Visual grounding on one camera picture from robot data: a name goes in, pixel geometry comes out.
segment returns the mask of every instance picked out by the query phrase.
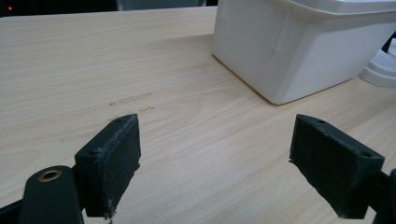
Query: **wood grain surface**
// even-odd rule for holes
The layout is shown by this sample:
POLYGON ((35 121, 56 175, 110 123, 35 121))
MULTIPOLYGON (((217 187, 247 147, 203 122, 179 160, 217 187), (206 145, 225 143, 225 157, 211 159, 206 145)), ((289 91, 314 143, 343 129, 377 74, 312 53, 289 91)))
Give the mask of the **wood grain surface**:
MULTIPOLYGON (((343 220, 288 162, 296 114, 396 168, 396 90, 354 78, 272 105, 211 54, 215 7, 0 19, 0 206, 137 113, 142 159, 114 223, 343 220)), ((86 218, 86 223, 106 223, 86 218)))

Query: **white storage box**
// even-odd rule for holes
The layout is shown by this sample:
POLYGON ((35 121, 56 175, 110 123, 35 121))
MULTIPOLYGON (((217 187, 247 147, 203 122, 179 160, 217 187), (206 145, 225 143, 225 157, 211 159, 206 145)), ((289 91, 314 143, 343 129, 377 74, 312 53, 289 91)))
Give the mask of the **white storage box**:
POLYGON ((388 53, 380 50, 360 77, 376 86, 396 88, 396 38, 391 40, 388 53))
POLYGON ((396 0, 219 0, 213 54, 275 104, 356 77, 396 30, 396 0))

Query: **black object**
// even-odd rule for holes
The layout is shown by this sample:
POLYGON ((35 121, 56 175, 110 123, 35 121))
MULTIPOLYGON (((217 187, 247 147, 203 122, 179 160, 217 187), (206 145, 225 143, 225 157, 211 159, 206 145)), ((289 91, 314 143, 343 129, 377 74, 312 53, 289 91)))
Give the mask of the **black object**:
POLYGON ((396 31, 393 33, 393 35, 388 39, 388 41, 385 43, 385 45, 382 47, 382 51, 388 53, 390 43, 392 42, 392 39, 396 38, 396 31))
POLYGON ((206 0, 206 5, 211 7, 211 6, 217 6, 219 3, 219 0, 206 0))
POLYGON ((381 172, 385 158, 331 124, 297 115, 290 161, 339 217, 364 218, 370 205, 375 223, 396 223, 396 174, 381 172))
POLYGON ((53 166, 32 175, 23 199, 0 209, 0 223, 83 223, 112 218, 139 168, 137 115, 110 122, 76 154, 73 168, 53 166))

